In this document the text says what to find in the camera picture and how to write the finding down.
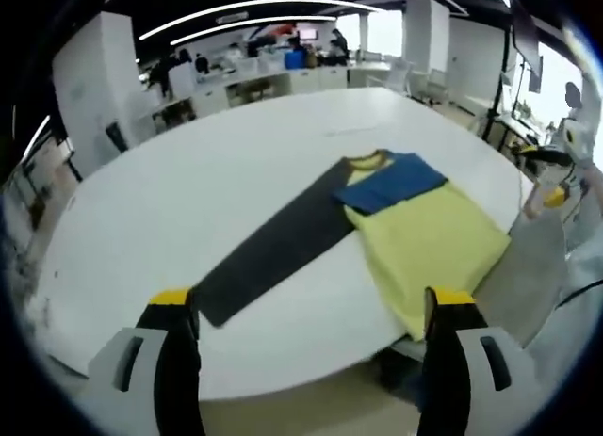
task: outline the blue sleeve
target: blue sleeve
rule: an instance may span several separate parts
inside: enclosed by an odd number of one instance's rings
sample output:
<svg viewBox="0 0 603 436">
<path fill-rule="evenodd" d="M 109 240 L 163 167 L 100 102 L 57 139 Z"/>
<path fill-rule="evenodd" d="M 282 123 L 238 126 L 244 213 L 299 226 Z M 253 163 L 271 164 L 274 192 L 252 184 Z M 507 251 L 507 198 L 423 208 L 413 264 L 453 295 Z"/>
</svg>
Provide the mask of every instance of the blue sleeve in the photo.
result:
<svg viewBox="0 0 603 436">
<path fill-rule="evenodd" d="M 394 162 L 334 196 L 364 215 L 373 215 L 443 185 L 447 178 L 414 153 L 392 154 Z"/>
</svg>

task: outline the floor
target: floor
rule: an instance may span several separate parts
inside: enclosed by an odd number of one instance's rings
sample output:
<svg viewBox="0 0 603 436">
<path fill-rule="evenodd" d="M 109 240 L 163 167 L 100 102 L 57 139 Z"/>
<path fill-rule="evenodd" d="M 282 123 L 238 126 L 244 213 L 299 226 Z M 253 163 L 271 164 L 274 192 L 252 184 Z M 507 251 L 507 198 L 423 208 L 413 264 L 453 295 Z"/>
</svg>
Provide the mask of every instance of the floor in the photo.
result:
<svg viewBox="0 0 603 436">
<path fill-rule="evenodd" d="M 434 108 L 445 117 L 468 127 L 473 117 L 453 106 Z M 60 213 L 67 205 L 76 183 L 61 179 L 64 193 L 57 194 L 42 218 L 32 242 L 32 258 L 45 252 Z M 50 362 L 49 374 L 70 395 L 83 386 L 60 365 Z M 414 434 L 419 413 L 416 407 L 381 388 L 368 364 L 360 364 L 327 379 L 255 398 L 201 403 L 206 433 L 219 435 L 343 436 Z"/>
</svg>

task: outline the dark gray sleeve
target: dark gray sleeve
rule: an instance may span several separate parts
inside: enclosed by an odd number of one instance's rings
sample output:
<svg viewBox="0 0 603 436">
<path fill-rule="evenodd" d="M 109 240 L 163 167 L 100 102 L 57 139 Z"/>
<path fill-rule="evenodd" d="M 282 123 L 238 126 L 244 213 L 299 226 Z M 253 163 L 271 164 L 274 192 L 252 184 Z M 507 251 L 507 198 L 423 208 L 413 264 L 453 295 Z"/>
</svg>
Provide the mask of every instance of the dark gray sleeve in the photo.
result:
<svg viewBox="0 0 603 436">
<path fill-rule="evenodd" d="M 214 326 L 333 247 L 354 228 L 333 198 L 350 166 L 341 160 L 243 241 L 195 287 L 193 305 Z"/>
</svg>

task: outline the white round table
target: white round table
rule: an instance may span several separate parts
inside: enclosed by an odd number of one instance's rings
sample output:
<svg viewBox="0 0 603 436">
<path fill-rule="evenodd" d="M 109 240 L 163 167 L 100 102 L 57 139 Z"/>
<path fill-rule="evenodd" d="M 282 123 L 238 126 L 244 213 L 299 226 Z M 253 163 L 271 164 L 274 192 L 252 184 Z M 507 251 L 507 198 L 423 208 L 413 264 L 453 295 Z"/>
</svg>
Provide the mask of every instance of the white round table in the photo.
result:
<svg viewBox="0 0 603 436">
<path fill-rule="evenodd" d="M 43 346 L 87 373 L 155 293 L 193 285 L 341 156 L 377 148 L 418 153 L 503 231 L 530 192 L 530 181 L 480 139 L 387 89 L 289 96 L 212 115 L 127 152 L 76 190 L 35 297 L 49 303 Z M 404 334 L 357 234 L 224 327 L 200 320 L 205 400 L 319 379 Z"/>
</svg>

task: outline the window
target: window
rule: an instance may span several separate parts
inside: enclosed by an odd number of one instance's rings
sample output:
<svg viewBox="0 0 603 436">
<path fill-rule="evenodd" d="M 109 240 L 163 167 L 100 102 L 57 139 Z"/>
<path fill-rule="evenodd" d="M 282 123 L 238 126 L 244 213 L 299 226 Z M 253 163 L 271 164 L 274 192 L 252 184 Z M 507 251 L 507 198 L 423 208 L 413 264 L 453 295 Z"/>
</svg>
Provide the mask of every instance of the window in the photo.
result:
<svg viewBox="0 0 603 436">
<path fill-rule="evenodd" d="M 546 129 L 551 122 L 556 127 L 559 126 L 561 119 L 569 114 L 570 108 L 565 102 L 565 83 L 571 81 L 582 90 L 582 74 L 577 66 L 543 43 L 538 45 L 538 50 L 543 57 L 540 93 L 528 91 L 531 72 L 530 69 L 527 69 L 519 90 L 519 103 L 523 104 L 525 101 L 531 109 L 529 119 Z M 517 54 L 513 79 L 513 100 L 517 95 L 522 61 L 523 58 Z"/>
<path fill-rule="evenodd" d="M 360 16 L 358 14 L 337 17 L 336 26 L 348 41 L 348 48 L 350 50 L 360 48 Z"/>
<path fill-rule="evenodd" d="M 368 51 L 402 56 L 402 11 L 368 14 Z"/>
</svg>

